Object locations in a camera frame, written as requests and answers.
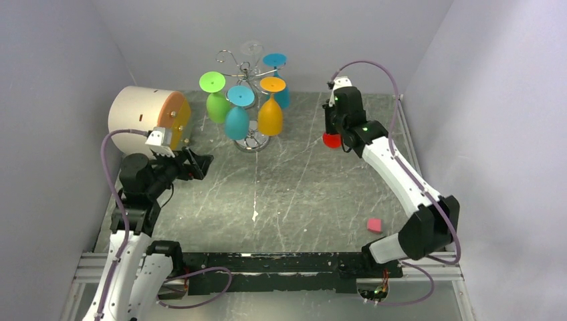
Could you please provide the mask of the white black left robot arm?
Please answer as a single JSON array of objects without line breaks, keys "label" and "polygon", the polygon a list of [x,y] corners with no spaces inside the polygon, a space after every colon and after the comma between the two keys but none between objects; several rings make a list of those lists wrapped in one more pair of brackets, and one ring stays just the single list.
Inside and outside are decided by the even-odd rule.
[{"label": "white black left robot arm", "polygon": [[184,272],[180,243],[152,239],[162,209],[158,199],[176,180],[204,179],[213,160],[187,147],[172,157],[136,153],[123,160],[108,257],[84,320],[141,320],[166,279]]}]

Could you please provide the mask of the light blue plastic goblet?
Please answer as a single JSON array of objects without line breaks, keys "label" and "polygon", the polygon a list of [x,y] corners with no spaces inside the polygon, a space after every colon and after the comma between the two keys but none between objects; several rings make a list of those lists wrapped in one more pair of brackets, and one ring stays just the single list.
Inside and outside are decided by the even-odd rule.
[{"label": "light blue plastic goblet", "polygon": [[233,107],[225,119],[225,134],[231,140],[244,139],[249,132],[249,115],[245,107],[253,104],[255,95],[247,86],[234,86],[227,92],[227,98]]}]

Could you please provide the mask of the clear wine glass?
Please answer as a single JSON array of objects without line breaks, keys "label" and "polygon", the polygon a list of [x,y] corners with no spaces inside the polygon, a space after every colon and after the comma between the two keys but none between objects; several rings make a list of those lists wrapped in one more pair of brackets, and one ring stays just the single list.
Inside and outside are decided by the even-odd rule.
[{"label": "clear wine glass", "polygon": [[248,40],[240,45],[240,51],[245,56],[240,69],[248,75],[253,84],[259,83],[258,75],[261,73],[260,61],[263,57],[264,47],[260,41]]}]

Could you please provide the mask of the blue plastic wine glass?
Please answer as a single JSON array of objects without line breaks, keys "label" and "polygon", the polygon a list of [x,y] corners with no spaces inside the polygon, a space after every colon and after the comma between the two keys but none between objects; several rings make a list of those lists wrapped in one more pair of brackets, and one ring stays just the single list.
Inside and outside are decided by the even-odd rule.
[{"label": "blue plastic wine glass", "polygon": [[[283,80],[283,78],[279,74],[279,70],[280,70],[280,68],[285,66],[285,64],[287,62],[287,57],[284,54],[282,54],[282,53],[267,54],[262,59],[262,62],[266,66],[273,68],[273,73],[272,73],[273,77],[276,77],[276,78]],[[286,87],[282,91],[276,92],[274,94],[274,99],[279,104],[279,106],[282,110],[287,109],[290,106],[290,93],[289,93],[288,85],[286,85]]]}]

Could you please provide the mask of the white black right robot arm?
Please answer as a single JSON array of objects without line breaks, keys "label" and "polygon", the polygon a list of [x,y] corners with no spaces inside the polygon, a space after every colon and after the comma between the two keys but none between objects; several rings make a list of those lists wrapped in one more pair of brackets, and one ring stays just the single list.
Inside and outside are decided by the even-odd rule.
[{"label": "white black right robot arm", "polygon": [[354,86],[334,89],[323,108],[324,142],[336,139],[344,152],[353,151],[370,165],[396,195],[408,217],[400,231],[363,247],[367,254],[360,260],[362,271],[376,277],[390,261],[419,260],[449,244],[459,248],[458,200],[442,196],[427,184],[399,152],[386,128],[367,119],[360,91]]}]

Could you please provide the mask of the red plastic wine glass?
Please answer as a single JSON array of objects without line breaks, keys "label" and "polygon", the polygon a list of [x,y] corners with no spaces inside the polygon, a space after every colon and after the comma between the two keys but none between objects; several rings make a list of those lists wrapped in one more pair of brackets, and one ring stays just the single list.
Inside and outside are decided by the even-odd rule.
[{"label": "red plastic wine glass", "polygon": [[342,146],[342,137],[340,134],[329,134],[324,132],[322,141],[328,148],[340,148]]}]

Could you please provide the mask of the orange plastic wine glass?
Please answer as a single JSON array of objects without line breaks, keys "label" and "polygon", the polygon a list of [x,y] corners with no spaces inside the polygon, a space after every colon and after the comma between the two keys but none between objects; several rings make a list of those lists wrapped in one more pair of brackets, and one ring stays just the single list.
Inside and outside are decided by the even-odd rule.
[{"label": "orange plastic wine glass", "polygon": [[286,88],[286,83],[278,77],[270,76],[260,81],[263,90],[269,93],[268,100],[259,109],[258,131],[266,136],[277,136],[283,129],[283,112],[275,100],[275,94]]}]

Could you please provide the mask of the green plastic wine glass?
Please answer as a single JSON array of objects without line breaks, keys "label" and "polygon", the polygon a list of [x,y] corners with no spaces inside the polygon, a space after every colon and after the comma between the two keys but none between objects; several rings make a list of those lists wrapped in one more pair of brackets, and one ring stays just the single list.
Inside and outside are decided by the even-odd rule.
[{"label": "green plastic wine glass", "polygon": [[225,122],[231,108],[230,102],[223,93],[225,85],[225,76],[219,72],[206,72],[199,79],[200,88],[209,94],[206,101],[208,117],[217,124]]}]

